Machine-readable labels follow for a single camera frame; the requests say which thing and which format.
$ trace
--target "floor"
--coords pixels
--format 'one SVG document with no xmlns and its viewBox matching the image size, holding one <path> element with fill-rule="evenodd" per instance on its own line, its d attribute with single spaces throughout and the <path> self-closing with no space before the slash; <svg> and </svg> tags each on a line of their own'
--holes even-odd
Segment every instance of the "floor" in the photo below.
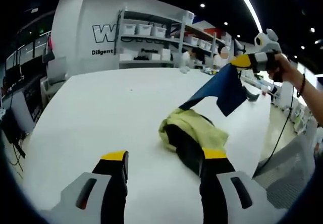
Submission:
<svg viewBox="0 0 323 224">
<path fill-rule="evenodd" d="M 267 136 L 266 136 L 266 144 L 265 144 L 264 149 L 261 154 L 261 160 L 269 157 L 270 154 L 272 153 L 272 151 L 277 143 L 278 137 L 281 133 L 281 130 L 283 128 L 285 121 L 286 121 L 286 116 L 283 114 L 283 112 L 280 109 L 271 105 L 270 124 L 269 124 L 269 128 L 268 128 Z M 12 144 L 10 144 L 8 142 L 8 140 L 6 139 L 4 134 L 2 134 L 2 135 L 3 135 L 2 136 L 3 142 L 5 143 L 5 150 L 7 153 L 8 160 L 11 163 L 17 163 L 17 159 L 15 156 L 15 152 L 14 152 Z M 290 121 L 288 121 L 287 125 L 283 131 L 282 137 L 278 143 L 276 151 L 279 151 L 284 146 L 286 146 L 295 136 L 296 136 L 296 134 L 293 131 L 293 124 Z M 31 135 L 27 136 L 26 139 L 21 142 L 22 149 L 25 152 L 28 147 L 30 137 L 31 137 Z M 20 157 L 19 163 L 23 169 L 24 168 L 24 159 L 22 157 Z M 21 185 L 22 181 L 23 181 L 23 171 L 20 169 L 20 167 L 18 165 L 15 165 L 15 166 L 10 165 L 10 167 L 11 167 L 12 173 L 13 173 L 14 177 L 16 178 L 18 184 Z"/>
</svg>

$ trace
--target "black ceiling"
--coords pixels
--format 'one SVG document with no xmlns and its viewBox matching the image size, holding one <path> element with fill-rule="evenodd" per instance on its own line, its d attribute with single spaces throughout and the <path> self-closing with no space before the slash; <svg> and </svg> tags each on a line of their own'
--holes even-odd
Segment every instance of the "black ceiling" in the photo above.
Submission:
<svg viewBox="0 0 323 224">
<path fill-rule="evenodd" d="M 17 31 L 40 15 L 56 8 L 59 0 L 2 0 L 2 12 L 5 20 L 0 38 L 0 60 L 3 61 L 15 48 L 25 41 L 37 37 L 37 33 Z M 216 27 L 227 30 L 231 35 L 241 35 L 240 40 L 253 43 L 257 27 L 243 0 L 159 0 L 183 9 L 190 10 Z M 285 53 L 297 55 L 298 60 L 315 73 L 323 72 L 320 62 L 323 50 L 321 44 L 314 44 L 323 38 L 323 9 L 320 0 L 250 0 L 262 25 L 263 30 L 276 31 Z M 37 13 L 29 9 L 39 8 Z M 36 25 L 36 32 L 41 28 L 50 28 L 52 17 L 43 19 Z"/>
</svg>

